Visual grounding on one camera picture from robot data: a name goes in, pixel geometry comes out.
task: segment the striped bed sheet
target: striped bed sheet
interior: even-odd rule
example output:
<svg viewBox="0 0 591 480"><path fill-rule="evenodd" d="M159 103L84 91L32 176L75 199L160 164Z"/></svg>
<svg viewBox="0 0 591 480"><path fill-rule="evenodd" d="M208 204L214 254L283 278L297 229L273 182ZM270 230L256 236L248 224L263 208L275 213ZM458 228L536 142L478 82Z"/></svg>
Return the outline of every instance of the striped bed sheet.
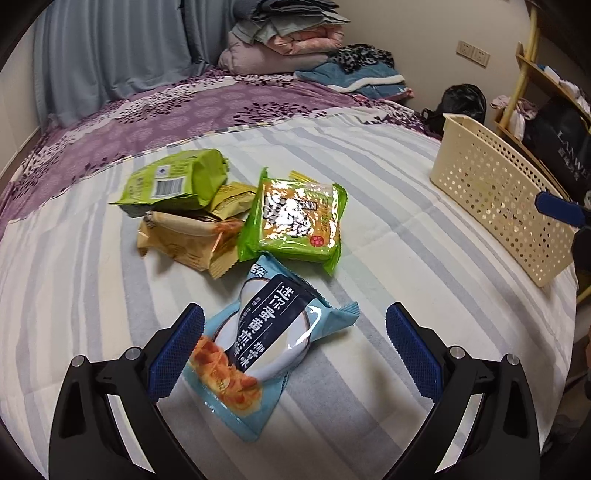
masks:
<svg viewBox="0 0 591 480"><path fill-rule="evenodd" d="M255 443L239 440L180 380L158 403L187 453L210 480L378 480L431 409L384 325L401 301L417 323L474 357L523 363L540 442L549 433L570 364L576 279L571 266L547 287L515 260L428 175L439 143L402 127L364 124L370 109L338 109L195 138L111 164L10 223L0 242L0 415L45 476L57 395L69 360L118 357L171 325L187 303L206 316L237 295L248 265L220 280L135 248L139 219L109 205L136 169L180 150L217 148L230 179L256 184L297 170L349 193L343 255L334 277L286 262L333 305L358 301L354 327L321 340L293 372ZM120 403L113 409L137 464L147 462ZM473 398L442 466L461 451Z"/></svg>

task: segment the plastic basket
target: plastic basket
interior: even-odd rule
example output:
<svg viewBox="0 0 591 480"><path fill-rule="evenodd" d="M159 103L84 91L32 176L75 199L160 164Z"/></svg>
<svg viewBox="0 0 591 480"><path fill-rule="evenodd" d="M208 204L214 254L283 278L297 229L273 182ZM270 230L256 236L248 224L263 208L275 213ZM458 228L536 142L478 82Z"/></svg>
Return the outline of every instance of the plastic basket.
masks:
<svg viewBox="0 0 591 480"><path fill-rule="evenodd" d="M571 262L574 230L534 206L541 190L560 196L520 153L465 115L446 115L431 181L501 242L542 287Z"/></svg>

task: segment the snack package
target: snack package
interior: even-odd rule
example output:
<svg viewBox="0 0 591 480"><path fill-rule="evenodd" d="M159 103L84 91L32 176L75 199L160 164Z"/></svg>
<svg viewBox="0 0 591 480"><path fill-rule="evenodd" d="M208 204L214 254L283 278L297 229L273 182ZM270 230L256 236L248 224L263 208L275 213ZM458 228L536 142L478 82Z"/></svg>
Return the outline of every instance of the snack package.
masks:
<svg viewBox="0 0 591 480"><path fill-rule="evenodd" d="M139 224L137 246L142 255L155 248L183 265L209 270L213 278L219 278L238 261L236 240L243 224L236 218L148 212Z"/></svg>
<svg viewBox="0 0 591 480"><path fill-rule="evenodd" d="M255 199L256 187L233 181L222 185L204 210L221 220L250 209Z"/></svg>
<svg viewBox="0 0 591 480"><path fill-rule="evenodd" d="M241 439L254 441L310 343L353 325L358 316L357 303L332 308L264 254L239 298L206 322L183 377Z"/></svg>
<svg viewBox="0 0 591 480"><path fill-rule="evenodd" d="M317 183L301 175L290 180L270 179L264 168L238 239L239 260L269 252L321 262L332 275L340 258L339 222L346 204L347 192L336 183Z"/></svg>
<svg viewBox="0 0 591 480"><path fill-rule="evenodd" d="M133 172L113 205L131 216L143 215L146 207L197 210L211 202L227 177L228 162L219 150L186 150Z"/></svg>

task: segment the bed sheet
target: bed sheet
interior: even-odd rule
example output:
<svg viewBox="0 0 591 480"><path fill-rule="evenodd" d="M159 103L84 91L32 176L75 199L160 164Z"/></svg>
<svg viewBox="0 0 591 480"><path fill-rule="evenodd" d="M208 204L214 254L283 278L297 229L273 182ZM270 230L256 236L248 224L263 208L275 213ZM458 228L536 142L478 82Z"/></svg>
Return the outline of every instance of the bed sheet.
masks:
<svg viewBox="0 0 591 480"><path fill-rule="evenodd" d="M330 109L149 151L111 164L8 225L0 242L0 414L41 472L74 355L116 358L171 325L188 302L210 317L238 294L250 263L214 281L155 251L142 259L135 248L139 220L108 205L134 170L194 148L220 149L232 180L256 183L269 166L273 176L296 169L345 187L335 276L321 265L287 265L333 305L358 301L362 311L356 325L310 349L255 443L239 440L182 380L158 403L210 480L381 479L432 406L387 339L384 314L395 301L475 357L517 354L545 439L569 369L574 269L536 287L499 242L430 183L439 143L378 122L380 115ZM460 453L476 401L444 465ZM148 466L120 404L114 409L132 458Z"/></svg>
<svg viewBox="0 0 591 480"><path fill-rule="evenodd" d="M359 105L371 103L291 75L228 76L217 69L112 102L78 125L42 137L0 199L0 238L9 220L120 158L237 125ZM411 116L405 124L422 128Z"/></svg>

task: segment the pink cloth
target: pink cloth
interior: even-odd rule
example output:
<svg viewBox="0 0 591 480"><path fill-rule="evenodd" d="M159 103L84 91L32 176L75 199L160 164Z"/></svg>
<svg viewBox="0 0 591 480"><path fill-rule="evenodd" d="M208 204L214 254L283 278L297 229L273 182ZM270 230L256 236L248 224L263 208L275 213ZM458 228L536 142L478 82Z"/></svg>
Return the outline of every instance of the pink cloth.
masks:
<svg viewBox="0 0 591 480"><path fill-rule="evenodd" d="M313 70L327 59L323 53L283 56L260 42L255 42L254 45L244 43L230 32L228 48L220 55L218 65L234 75L271 75Z"/></svg>
<svg viewBox="0 0 591 480"><path fill-rule="evenodd" d="M324 53L341 48L344 36L342 25L321 25L285 37L275 35L267 42L267 47L282 55Z"/></svg>

